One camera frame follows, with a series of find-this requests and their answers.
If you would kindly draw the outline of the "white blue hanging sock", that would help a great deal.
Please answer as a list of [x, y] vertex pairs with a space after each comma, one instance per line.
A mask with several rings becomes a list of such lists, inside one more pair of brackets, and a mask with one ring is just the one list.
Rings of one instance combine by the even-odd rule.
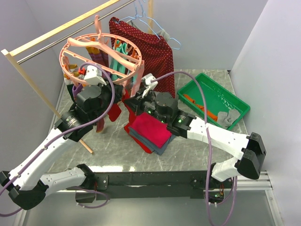
[[131, 97], [134, 97], [137, 93], [137, 91], [140, 88], [141, 84], [141, 79], [144, 73], [144, 66], [142, 65], [134, 74], [133, 79], [134, 81], [132, 82], [132, 88], [131, 88]]

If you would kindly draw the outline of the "pink round clip hanger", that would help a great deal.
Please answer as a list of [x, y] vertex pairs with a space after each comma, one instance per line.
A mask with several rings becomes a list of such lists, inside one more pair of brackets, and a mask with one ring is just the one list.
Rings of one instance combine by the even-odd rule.
[[108, 72], [114, 83], [124, 87], [139, 88], [144, 61], [139, 48], [130, 40], [118, 35], [103, 33], [99, 16], [94, 20], [95, 33], [68, 38], [59, 54], [59, 62], [66, 85], [91, 85], [88, 69], [80, 69], [69, 59], [76, 58], [83, 63], [99, 65]]

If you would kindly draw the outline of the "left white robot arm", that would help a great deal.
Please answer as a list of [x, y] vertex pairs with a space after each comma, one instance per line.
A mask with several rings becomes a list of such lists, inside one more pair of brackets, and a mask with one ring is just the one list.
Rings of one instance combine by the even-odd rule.
[[64, 151], [93, 129], [100, 116], [104, 117], [121, 100], [122, 91], [123, 86], [108, 81], [85, 86], [37, 149], [18, 167], [0, 173], [0, 184], [16, 205], [30, 210], [57, 191], [94, 187], [95, 174], [85, 164], [55, 174], [47, 171]]

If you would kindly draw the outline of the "grey sock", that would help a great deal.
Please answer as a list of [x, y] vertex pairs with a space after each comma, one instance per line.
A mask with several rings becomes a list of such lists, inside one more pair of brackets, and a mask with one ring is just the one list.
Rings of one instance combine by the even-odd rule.
[[228, 112], [218, 112], [217, 123], [224, 129], [228, 129], [240, 116], [240, 112], [231, 109]]

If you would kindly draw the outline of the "purple orange striped sock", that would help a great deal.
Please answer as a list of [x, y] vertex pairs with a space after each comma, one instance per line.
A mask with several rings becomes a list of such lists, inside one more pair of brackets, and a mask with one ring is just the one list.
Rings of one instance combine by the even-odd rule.
[[79, 84], [78, 86], [73, 85], [71, 88], [71, 93], [73, 97], [73, 101], [76, 101], [77, 94], [79, 94], [83, 89], [83, 85]]

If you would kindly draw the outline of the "red folded towel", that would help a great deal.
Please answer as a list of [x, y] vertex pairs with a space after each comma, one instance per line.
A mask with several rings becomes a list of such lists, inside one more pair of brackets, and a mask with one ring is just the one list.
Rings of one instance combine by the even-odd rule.
[[125, 127], [124, 130], [126, 131], [126, 133], [148, 154], [151, 154], [153, 151], [151, 149], [149, 149], [146, 145], [144, 145], [141, 141], [139, 141], [137, 138], [135, 138], [134, 136], [130, 135], [129, 132], [129, 126], [131, 125], [131, 123], [129, 122]]

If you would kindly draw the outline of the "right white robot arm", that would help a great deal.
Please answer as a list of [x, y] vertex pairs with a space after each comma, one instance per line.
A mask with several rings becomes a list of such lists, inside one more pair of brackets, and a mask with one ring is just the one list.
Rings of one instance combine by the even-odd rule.
[[127, 98], [124, 103], [136, 115], [146, 113], [167, 124], [167, 130], [173, 135], [211, 144], [232, 155], [229, 160], [210, 165], [206, 177], [210, 187], [217, 188], [223, 181], [235, 176], [259, 179], [266, 156], [259, 134], [239, 134], [205, 123], [201, 118], [180, 110], [177, 100], [166, 92], [155, 94], [151, 91], [144, 97]]

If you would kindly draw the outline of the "black base beam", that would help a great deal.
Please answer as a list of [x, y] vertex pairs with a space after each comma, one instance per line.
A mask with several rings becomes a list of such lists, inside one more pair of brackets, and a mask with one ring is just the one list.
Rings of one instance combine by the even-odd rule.
[[203, 199], [206, 171], [98, 172], [80, 185], [110, 199], [190, 197]]

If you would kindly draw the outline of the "dark red dotted cloth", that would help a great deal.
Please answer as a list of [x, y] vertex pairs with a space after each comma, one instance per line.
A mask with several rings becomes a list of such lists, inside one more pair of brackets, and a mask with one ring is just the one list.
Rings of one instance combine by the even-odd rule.
[[161, 35], [148, 34], [140, 29], [112, 17], [109, 21], [110, 34], [133, 42], [144, 60], [144, 73], [159, 78], [174, 71], [173, 51]]

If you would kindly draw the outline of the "orange sock in tray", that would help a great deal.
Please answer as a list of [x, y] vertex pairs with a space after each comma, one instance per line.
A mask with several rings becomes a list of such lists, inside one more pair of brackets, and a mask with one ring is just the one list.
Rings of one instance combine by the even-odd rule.
[[[196, 103], [196, 100], [192, 99], [189, 95], [184, 94], [184, 97], [186, 99], [188, 99], [192, 104], [194, 104], [198, 109], [200, 109], [201, 111], [204, 111], [205, 108], [202, 105], [199, 105]], [[214, 121], [218, 120], [218, 116], [214, 115], [212, 112], [210, 112], [209, 110], [207, 110], [207, 116], [209, 116], [211, 119], [213, 119]]]

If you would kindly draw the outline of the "wooden clothes rack frame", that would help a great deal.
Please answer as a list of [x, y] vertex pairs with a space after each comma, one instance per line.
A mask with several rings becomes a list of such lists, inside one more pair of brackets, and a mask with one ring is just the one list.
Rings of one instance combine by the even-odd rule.
[[[3, 0], [0, 47], [8, 51], [96, 8], [100, 0]], [[63, 82], [59, 46], [29, 59], [22, 68], [54, 104]], [[29, 154], [44, 138], [53, 113], [14, 66], [0, 57], [0, 155]]]

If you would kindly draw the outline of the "grey folded towel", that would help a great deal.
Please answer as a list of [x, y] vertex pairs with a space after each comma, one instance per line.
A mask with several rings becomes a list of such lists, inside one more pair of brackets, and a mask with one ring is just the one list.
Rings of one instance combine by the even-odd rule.
[[139, 135], [135, 130], [132, 128], [129, 128], [130, 132], [129, 134], [137, 138], [139, 141], [141, 141], [144, 145], [146, 145], [149, 149], [151, 149], [153, 152], [157, 155], [162, 155], [164, 151], [167, 149], [167, 146], [174, 140], [175, 135], [172, 135], [164, 144], [162, 147], [156, 146], [153, 142], [148, 140], [147, 138], [144, 138], [143, 136]]

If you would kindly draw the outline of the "maroon purple hanging sock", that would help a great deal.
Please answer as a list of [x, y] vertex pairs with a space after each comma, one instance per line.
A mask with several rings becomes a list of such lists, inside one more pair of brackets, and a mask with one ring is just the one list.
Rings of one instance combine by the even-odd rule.
[[86, 47], [86, 50], [94, 62], [109, 67], [109, 56], [107, 53], [95, 47]]

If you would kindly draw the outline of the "green plastic tray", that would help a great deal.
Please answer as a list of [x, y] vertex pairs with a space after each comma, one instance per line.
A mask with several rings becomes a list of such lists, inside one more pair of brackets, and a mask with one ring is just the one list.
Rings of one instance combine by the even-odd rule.
[[[207, 117], [207, 121], [209, 123], [221, 127], [221, 125], [217, 122], [217, 120], [214, 120], [213, 117], [218, 116], [219, 112], [228, 113], [230, 110], [235, 109], [239, 112], [238, 117], [231, 123], [231, 125], [226, 127], [227, 130], [231, 130], [250, 110], [250, 106], [248, 104], [204, 73], [197, 75], [196, 81], [200, 84], [205, 95], [206, 106], [209, 111], [209, 116]], [[204, 118], [204, 111], [200, 109], [200, 107], [204, 106], [203, 98], [194, 81], [189, 81], [178, 90], [177, 94], [179, 99], [193, 110], [197, 116], [202, 119]]]

